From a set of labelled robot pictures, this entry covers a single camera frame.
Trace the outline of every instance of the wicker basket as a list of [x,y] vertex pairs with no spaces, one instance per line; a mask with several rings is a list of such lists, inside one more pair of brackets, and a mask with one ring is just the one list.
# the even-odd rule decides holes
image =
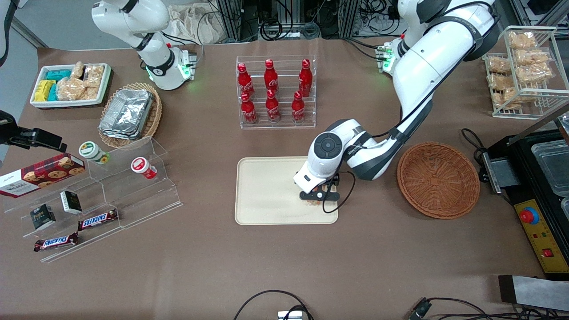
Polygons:
[[438,219],[467,214],[480,196],[472,163],[453,147],[438,142],[407,150],[397,166],[397,181],[413,207]]
[[[160,97],[158,96],[158,92],[156,92],[156,89],[154,89],[153,87],[151,87],[146,83],[127,84],[121,89],[146,90],[154,95],[154,99],[150,106],[151,108],[150,113],[148,114],[148,118],[146,118],[146,123],[144,129],[142,130],[141,138],[152,137],[156,133],[156,130],[158,129],[158,123],[160,123],[160,117],[162,116],[162,102],[160,100]],[[107,101],[105,109],[103,109],[103,114],[101,115],[101,119],[103,119],[103,117],[105,116],[105,113],[109,109],[110,102],[113,100],[114,96],[117,94],[119,90],[117,90]],[[101,136],[101,139],[106,145],[114,148],[124,147],[129,143],[135,141],[135,140],[107,137],[100,131],[99,131],[99,136]]]

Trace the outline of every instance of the small black box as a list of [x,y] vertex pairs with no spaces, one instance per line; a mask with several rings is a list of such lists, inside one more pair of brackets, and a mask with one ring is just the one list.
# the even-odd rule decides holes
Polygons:
[[30,212],[30,216],[32,217],[36,230],[45,229],[55,222],[55,215],[53,215],[51,207],[47,204],[43,204],[41,207],[35,208]]
[[76,193],[67,190],[62,191],[61,202],[63,203],[63,210],[65,212],[74,215],[81,213],[81,204],[79,203],[79,197]]

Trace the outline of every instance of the aluminum foil container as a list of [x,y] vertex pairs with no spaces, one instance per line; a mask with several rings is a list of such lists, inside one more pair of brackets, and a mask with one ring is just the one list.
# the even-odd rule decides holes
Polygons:
[[152,93],[146,90],[118,91],[99,123],[99,130],[112,138],[129,140],[140,138],[153,99]]

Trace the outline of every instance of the white tray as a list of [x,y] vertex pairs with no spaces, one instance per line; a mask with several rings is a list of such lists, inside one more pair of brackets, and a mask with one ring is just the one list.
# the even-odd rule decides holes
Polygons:
[[[240,225],[332,224],[331,214],[299,198],[300,188],[293,177],[306,157],[243,158],[237,164],[235,221]],[[327,211],[337,202],[326,201]]]
[[61,70],[61,69],[73,69],[73,64],[62,64],[62,65],[47,65],[42,67],[39,71],[39,76],[36,79],[36,83],[34,85],[34,90],[32,91],[32,95],[30,97],[30,104],[38,109],[68,109],[68,108],[83,108],[86,106],[97,105],[103,101],[105,97],[105,92],[107,89],[107,84],[109,83],[111,67],[106,63],[88,63],[88,65],[103,65],[105,70],[103,71],[103,77],[101,79],[101,85],[99,86],[99,92],[97,93],[96,99],[91,100],[76,100],[76,101],[34,101],[34,94],[36,90],[38,90],[38,85],[41,80],[46,79],[46,74],[48,71],[51,70]]

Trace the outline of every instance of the yellow panel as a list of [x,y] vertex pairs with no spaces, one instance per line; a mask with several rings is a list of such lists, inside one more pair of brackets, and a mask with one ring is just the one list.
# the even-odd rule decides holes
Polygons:
[[[537,224],[529,224],[520,221],[535,251],[535,255],[539,259],[539,263],[541,263],[543,271],[546,273],[569,273],[569,266],[567,266],[567,262],[565,262],[561,250],[559,250],[559,246],[557,242],[555,242],[551,230],[543,219],[543,215],[534,199],[514,205],[518,213],[518,218],[520,212],[526,207],[534,208],[539,215],[539,222]],[[550,249],[553,253],[553,257],[544,256],[544,249]]]

